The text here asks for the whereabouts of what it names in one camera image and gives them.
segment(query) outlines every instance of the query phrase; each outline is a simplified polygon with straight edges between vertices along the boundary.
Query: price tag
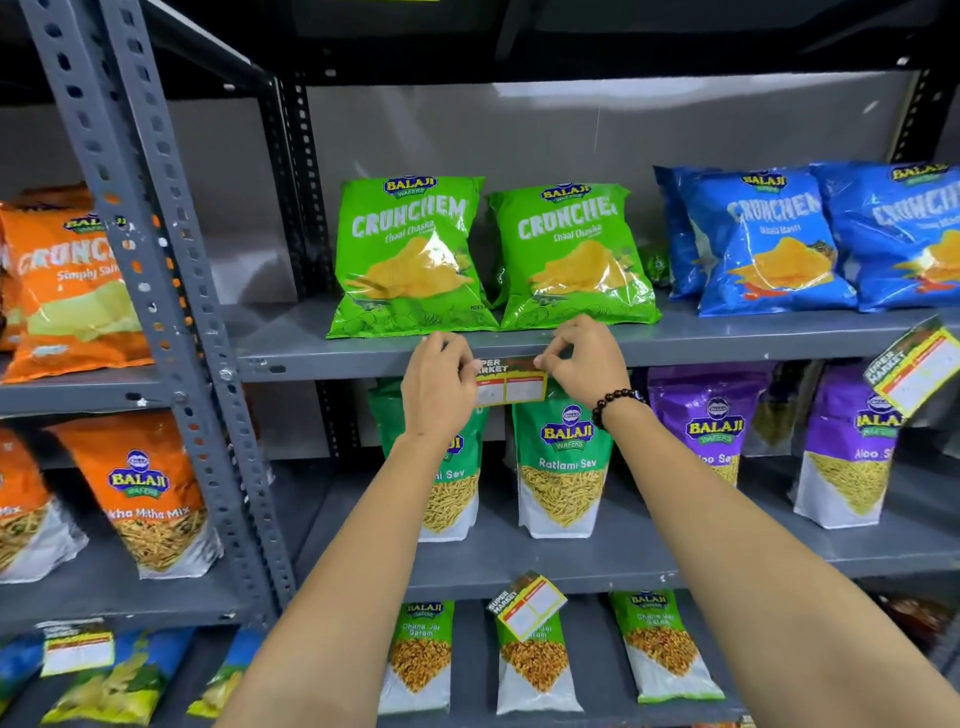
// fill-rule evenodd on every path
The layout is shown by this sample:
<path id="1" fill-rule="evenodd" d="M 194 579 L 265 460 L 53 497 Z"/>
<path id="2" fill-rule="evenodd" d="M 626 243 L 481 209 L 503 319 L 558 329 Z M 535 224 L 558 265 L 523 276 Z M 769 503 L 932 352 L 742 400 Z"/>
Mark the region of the price tag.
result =
<path id="1" fill-rule="evenodd" d="M 534 366 L 533 356 L 482 359 L 477 374 L 477 406 L 543 401 L 546 396 L 546 372 Z"/>
<path id="2" fill-rule="evenodd" d="M 40 677 L 113 665 L 113 633 L 102 619 L 44 622 L 43 668 Z"/>
<path id="3" fill-rule="evenodd" d="M 960 342 L 931 316 L 874 359 L 863 376 L 908 418 L 958 371 Z"/>
<path id="4" fill-rule="evenodd" d="M 523 642 L 566 604 L 566 597 L 549 579 L 527 571 L 487 605 L 514 637 Z"/>

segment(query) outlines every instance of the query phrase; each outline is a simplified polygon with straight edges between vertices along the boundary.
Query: person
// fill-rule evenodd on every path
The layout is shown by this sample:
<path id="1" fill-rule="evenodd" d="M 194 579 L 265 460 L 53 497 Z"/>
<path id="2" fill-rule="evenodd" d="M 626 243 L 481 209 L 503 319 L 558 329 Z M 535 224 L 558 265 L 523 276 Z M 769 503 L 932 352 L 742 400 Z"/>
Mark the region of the person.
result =
<path id="1" fill-rule="evenodd" d="M 616 341 L 588 316 L 557 328 L 535 362 L 587 404 L 630 387 Z M 260 648 L 220 728 L 376 723 L 420 521 L 447 443 L 474 405 L 478 369 L 463 336 L 432 333 L 414 350 L 402 384 L 406 431 Z M 647 405 L 617 399 L 603 425 L 758 726 L 960 726 L 960 696 L 894 623 Z"/>

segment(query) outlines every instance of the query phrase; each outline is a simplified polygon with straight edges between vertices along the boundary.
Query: tilted price tag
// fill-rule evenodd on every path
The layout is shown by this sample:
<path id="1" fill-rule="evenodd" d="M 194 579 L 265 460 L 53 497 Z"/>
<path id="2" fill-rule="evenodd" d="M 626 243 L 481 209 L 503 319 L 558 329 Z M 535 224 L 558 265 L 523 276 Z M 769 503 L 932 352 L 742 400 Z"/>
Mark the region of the tilted price tag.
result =
<path id="1" fill-rule="evenodd" d="M 44 636 L 40 677 L 113 665 L 113 633 L 102 619 L 43 622 L 37 628 Z"/>
<path id="2" fill-rule="evenodd" d="M 527 571 L 488 604 L 487 611 L 523 642 L 565 604 L 566 597 L 549 579 Z"/>
<path id="3" fill-rule="evenodd" d="M 543 401 L 546 396 L 546 372 L 534 366 L 533 356 L 482 359 L 477 374 L 477 406 Z"/>
<path id="4" fill-rule="evenodd" d="M 863 376 L 908 418 L 958 371 L 960 342 L 931 316 L 874 359 Z"/>

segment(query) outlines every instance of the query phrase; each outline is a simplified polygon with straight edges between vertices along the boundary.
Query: green crunchem chaat chaska bag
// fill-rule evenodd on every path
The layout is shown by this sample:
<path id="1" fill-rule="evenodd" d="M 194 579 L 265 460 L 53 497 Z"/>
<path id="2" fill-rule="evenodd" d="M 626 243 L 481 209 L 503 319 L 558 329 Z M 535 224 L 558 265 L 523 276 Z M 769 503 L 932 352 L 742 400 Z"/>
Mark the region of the green crunchem chaat chaska bag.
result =
<path id="1" fill-rule="evenodd" d="M 337 233 L 344 288 L 327 338 L 493 331 L 467 246 L 482 177 L 345 182 Z"/>
<path id="2" fill-rule="evenodd" d="M 501 328 L 553 328 L 581 313 L 604 324 L 660 319 L 623 215 L 628 194 L 577 182 L 489 196 L 509 285 Z"/>

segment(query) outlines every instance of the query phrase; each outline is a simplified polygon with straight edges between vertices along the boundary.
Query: gray shelf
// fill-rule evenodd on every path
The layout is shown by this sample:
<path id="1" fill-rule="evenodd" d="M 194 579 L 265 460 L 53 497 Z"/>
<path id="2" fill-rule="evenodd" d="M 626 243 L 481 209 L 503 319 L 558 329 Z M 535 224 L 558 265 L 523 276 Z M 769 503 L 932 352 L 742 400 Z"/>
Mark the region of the gray shelf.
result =
<path id="1" fill-rule="evenodd" d="M 847 576 L 960 570 L 960 491 L 955 487 L 960 464 L 956 461 L 927 458 L 922 467 L 898 462 L 880 524 L 836 531 L 793 513 L 786 491 L 797 462 L 793 458 L 746 460 L 741 489 Z M 616 466 L 611 467 L 589 539 L 538 540 L 517 525 L 513 473 L 486 457 L 476 525 L 461 542 L 420 545 L 406 598 L 491 598 L 529 569 L 542 572 L 567 594 L 681 587 L 684 581 L 676 561 L 629 474 L 622 463 Z M 300 583 L 373 474 L 374 467 L 351 475 L 313 475 L 318 487 L 312 492 L 320 494 L 321 484 L 329 485 L 296 562 Z"/>
<path id="2" fill-rule="evenodd" d="M 416 336 L 327 340 L 337 299 L 303 303 L 225 306 L 244 381 L 353 379 L 400 376 Z M 653 326 L 613 328 L 628 366 L 703 364 L 721 361 L 870 356 L 928 316 L 939 313 L 960 333 L 960 308 L 916 308 L 887 313 L 807 311 L 701 319 L 692 302 L 659 295 L 663 318 Z M 548 330 L 468 333 L 473 353 L 484 358 L 536 354 Z"/>
<path id="3" fill-rule="evenodd" d="M 106 516 L 88 513 L 78 523 L 90 543 L 77 558 L 39 581 L 0 585 L 0 635 L 88 617 L 104 617 L 114 629 L 241 623 L 255 609 L 223 558 L 196 579 L 139 579 Z"/>
<path id="4" fill-rule="evenodd" d="M 0 357 L 0 376 L 9 364 L 8 356 Z M 0 384 L 0 417 L 169 406 L 170 394 L 154 366 L 98 369 L 23 384 Z"/>
<path id="5" fill-rule="evenodd" d="M 686 726 L 690 723 L 737 721 L 746 710 L 710 635 L 703 616 L 687 592 L 677 602 L 684 625 L 723 689 L 723 701 L 670 700 L 638 705 L 627 652 L 605 596 L 572 597 L 561 610 L 564 639 L 582 713 L 510 713 L 496 716 L 497 641 L 492 617 L 483 602 L 457 602 L 453 618 L 453 666 L 450 712 L 389 716 L 382 728 L 480 728 L 480 726 L 564 725 L 607 728 L 611 725 Z"/>
<path id="6" fill-rule="evenodd" d="M 152 728 L 203 728 L 213 721 L 188 716 L 186 709 L 204 691 L 206 681 L 213 677 L 227 655 L 235 629 L 219 627 L 197 630 L 180 669 L 167 686 L 156 707 Z M 73 681 L 72 675 L 39 678 L 35 676 L 23 692 L 13 700 L 7 712 L 0 717 L 0 728 L 21 728 L 38 725 L 43 715 L 50 710 L 66 692 Z M 74 720 L 66 724 L 71 728 L 104 728 L 104 723 L 90 720 Z"/>

